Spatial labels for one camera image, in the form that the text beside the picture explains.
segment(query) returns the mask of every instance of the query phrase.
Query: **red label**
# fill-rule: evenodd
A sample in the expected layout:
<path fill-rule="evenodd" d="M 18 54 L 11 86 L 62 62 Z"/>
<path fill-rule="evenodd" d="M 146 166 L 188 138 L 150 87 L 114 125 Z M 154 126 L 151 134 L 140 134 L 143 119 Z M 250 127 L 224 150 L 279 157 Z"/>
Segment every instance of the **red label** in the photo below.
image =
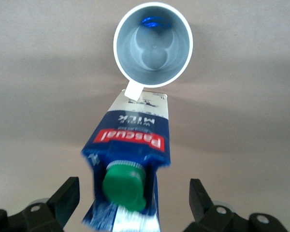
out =
<path fill-rule="evenodd" d="M 138 144 L 148 144 L 151 148 L 164 152 L 164 138 L 155 133 L 143 133 L 130 130 L 101 130 L 94 143 L 107 143 L 110 140 L 131 142 Z"/>

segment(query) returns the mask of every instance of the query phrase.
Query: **green cap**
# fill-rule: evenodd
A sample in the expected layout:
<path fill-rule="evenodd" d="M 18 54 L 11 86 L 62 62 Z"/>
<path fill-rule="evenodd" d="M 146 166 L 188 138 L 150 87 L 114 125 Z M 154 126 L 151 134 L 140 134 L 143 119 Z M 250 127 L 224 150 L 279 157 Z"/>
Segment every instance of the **green cap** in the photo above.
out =
<path fill-rule="evenodd" d="M 106 198 L 129 211 L 141 211 L 146 206 L 143 197 L 145 170 L 142 165 L 116 160 L 111 162 L 102 184 Z"/>

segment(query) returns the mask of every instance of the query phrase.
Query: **cup rim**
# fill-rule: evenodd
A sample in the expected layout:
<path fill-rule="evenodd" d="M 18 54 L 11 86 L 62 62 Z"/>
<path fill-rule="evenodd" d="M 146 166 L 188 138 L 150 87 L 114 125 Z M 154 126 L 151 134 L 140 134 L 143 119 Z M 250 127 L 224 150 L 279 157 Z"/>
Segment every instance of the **cup rim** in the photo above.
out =
<path fill-rule="evenodd" d="M 189 62 L 190 62 L 190 59 L 191 59 L 191 56 L 192 56 L 192 50 L 193 50 L 193 37 L 192 37 L 192 31 L 191 31 L 191 28 L 189 26 L 189 23 L 188 21 L 185 19 L 185 17 L 177 10 L 175 9 L 174 7 L 168 5 L 168 4 L 165 4 L 165 3 L 162 3 L 162 2 L 147 2 L 147 3 L 143 3 L 143 4 L 140 4 L 134 8 L 132 8 L 131 10 L 129 10 L 124 16 L 123 18 L 120 20 L 117 28 L 116 28 L 116 31 L 115 31 L 115 35 L 114 35 L 114 41 L 113 41 L 113 50 L 114 50 L 114 57 L 115 57 L 115 61 L 116 61 L 116 64 L 117 66 L 119 67 L 120 71 L 122 74 L 124 74 L 124 76 L 129 80 L 129 81 L 134 81 L 136 82 L 135 80 L 133 80 L 125 71 L 124 69 L 122 68 L 120 62 L 119 62 L 119 58 L 118 58 L 118 54 L 117 54 L 117 40 L 118 40 L 118 35 L 119 35 L 119 32 L 120 32 L 120 29 L 122 27 L 122 25 L 124 24 L 124 22 L 133 14 L 135 13 L 136 11 L 142 9 L 142 8 L 145 8 L 145 7 L 149 7 L 149 6 L 158 6 L 158 7 L 162 7 L 162 8 L 165 8 L 167 10 L 170 10 L 172 11 L 173 13 L 175 13 L 180 19 L 181 21 L 184 23 L 185 27 L 186 27 L 186 30 L 187 30 L 187 33 L 188 33 L 188 38 L 189 38 L 189 52 L 188 52 L 188 56 L 187 56 L 187 59 L 186 59 L 186 62 L 185 64 L 183 65 L 183 67 L 181 68 L 181 70 L 173 77 L 171 78 L 170 80 L 166 81 L 166 82 L 163 82 L 163 83 L 160 83 L 160 84 L 156 84 L 156 85 L 145 85 L 145 84 L 142 84 L 142 83 L 139 83 L 140 85 L 144 86 L 144 87 L 147 87 L 147 88 L 156 88 L 156 87 L 161 87 L 161 86 L 165 86 L 169 83 L 171 83 L 172 81 L 174 81 L 175 79 L 177 79 L 183 72 L 184 70 L 186 69 L 186 67 L 188 66 Z"/>

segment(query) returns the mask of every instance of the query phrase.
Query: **white handle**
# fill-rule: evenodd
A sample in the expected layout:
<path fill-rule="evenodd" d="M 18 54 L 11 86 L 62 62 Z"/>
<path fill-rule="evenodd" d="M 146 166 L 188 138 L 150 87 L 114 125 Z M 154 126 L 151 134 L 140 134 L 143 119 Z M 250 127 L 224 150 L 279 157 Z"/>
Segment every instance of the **white handle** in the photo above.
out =
<path fill-rule="evenodd" d="M 129 81 L 128 86 L 125 91 L 125 96 L 132 100 L 139 100 L 141 93 L 143 91 L 143 85 L 135 81 Z"/>

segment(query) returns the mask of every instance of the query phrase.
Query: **blue carton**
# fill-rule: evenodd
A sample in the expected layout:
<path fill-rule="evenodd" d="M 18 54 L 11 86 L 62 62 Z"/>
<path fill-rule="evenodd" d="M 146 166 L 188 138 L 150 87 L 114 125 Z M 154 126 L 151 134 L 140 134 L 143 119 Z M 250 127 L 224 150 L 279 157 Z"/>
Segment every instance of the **blue carton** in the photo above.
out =
<path fill-rule="evenodd" d="M 160 232 L 159 167 L 169 166 L 167 95 L 116 98 L 82 150 L 95 201 L 83 223 L 97 231 Z"/>

